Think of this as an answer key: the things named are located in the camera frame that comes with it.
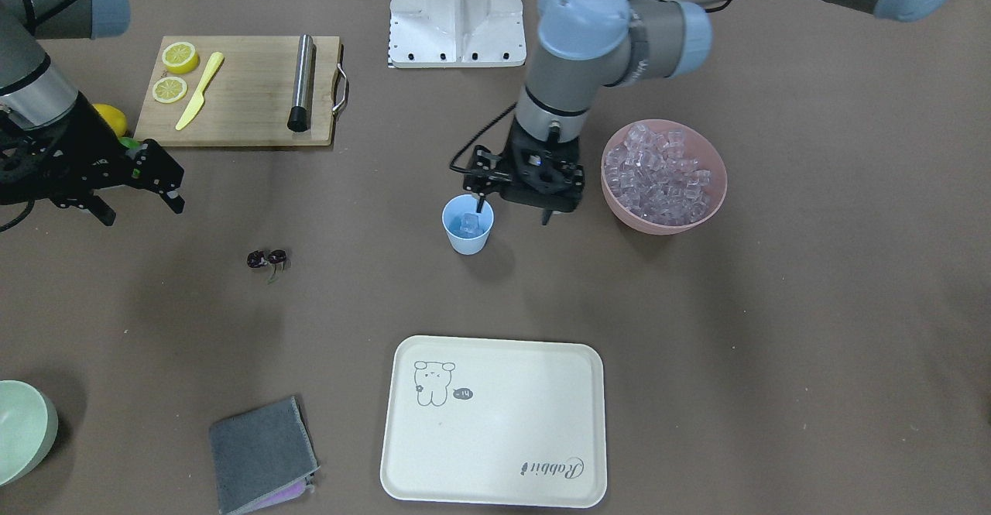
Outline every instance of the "folded towel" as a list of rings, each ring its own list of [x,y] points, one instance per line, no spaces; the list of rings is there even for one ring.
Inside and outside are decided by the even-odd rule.
[[[243,515],[300,497],[319,469],[297,399],[210,427],[221,515]]]

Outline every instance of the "mint green bowl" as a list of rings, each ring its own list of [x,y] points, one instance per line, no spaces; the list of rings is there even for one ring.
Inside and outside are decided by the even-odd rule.
[[[59,431],[56,408],[23,381],[0,381],[0,486],[31,472]]]

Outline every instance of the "bear drawing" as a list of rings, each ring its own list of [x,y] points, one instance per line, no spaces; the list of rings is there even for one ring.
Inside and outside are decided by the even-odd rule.
[[[422,362],[413,364],[417,372],[413,381],[417,382],[417,402],[421,406],[439,407],[447,402],[447,386],[451,384],[453,362]]]

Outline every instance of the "table surface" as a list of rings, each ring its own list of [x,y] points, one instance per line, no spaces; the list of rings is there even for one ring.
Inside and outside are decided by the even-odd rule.
[[[103,191],[112,228],[40,202],[3,234],[0,377],[63,427],[0,512],[213,513],[209,424],[290,394],[322,468],[273,513],[530,512],[382,491],[389,370],[417,334],[598,350],[591,512],[991,512],[991,0],[910,25],[733,3],[699,71],[601,91],[581,148],[592,165],[631,121],[693,127],[729,170],[711,221],[633,232],[589,184],[548,226],[493,200],[473,257],[439,222],[446,165],[524,67],[389,70],[389,0],[131,1],[124,36],[45,47],[132,125],[170,34],[342,36],[350,105],[333,148],[174,150],[182,215]],[[293,260],[272,285],[245,267],[257,248]]]

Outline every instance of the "yellow lemon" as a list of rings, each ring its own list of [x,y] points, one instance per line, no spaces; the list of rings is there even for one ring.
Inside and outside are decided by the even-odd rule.
[[[180,41],[171,43],[162,50],[162,62],[166,65],[166,70],[173,74],[189,74],[199,66],[199,55],[192,43]]]
[[[121,137],[127,133],[127,116],[124,116],[124,113],[120,112],[119,109],[99,102],[95,103],[93,108],[96,109],[100,118],[110,126],[110,130],[114,131],[114,135]]]
[[[163,77],[152,86],[152,96],[156,101],[168,105],[184,98],[187,92],[187,82],[181,77]]]

